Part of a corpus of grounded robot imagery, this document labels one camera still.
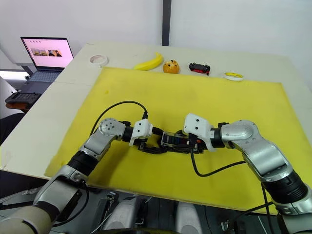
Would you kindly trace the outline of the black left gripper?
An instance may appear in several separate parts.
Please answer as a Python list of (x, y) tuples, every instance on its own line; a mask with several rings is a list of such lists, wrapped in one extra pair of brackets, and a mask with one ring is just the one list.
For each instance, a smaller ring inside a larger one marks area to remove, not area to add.
[(170, 150), (170, 147), (158, 147), (158, 136), (163, 136), (166, 132), (162, 129), (154, 127), (150, 136), (139, 139), (138, 150), (149, 153), (149, 154), (163, 154)]

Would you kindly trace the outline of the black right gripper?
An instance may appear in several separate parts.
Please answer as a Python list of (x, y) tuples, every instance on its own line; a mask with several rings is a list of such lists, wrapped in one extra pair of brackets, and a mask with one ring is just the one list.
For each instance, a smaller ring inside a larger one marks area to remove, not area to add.
[(191, 152), (193, 152), (194, 154), (203, 153), (204, 145), (203, 145), (202, 140), (200, 140), (198, 136), (191, 134), (191, 133), (187, 135), (182, 130), (178, 130), (175, 134), (179, 137), (188, 137), (188, 141), (187, 141), (188, 146), (168, 147), (169, 152), (181, 153), (181, 154), (189, 154)]

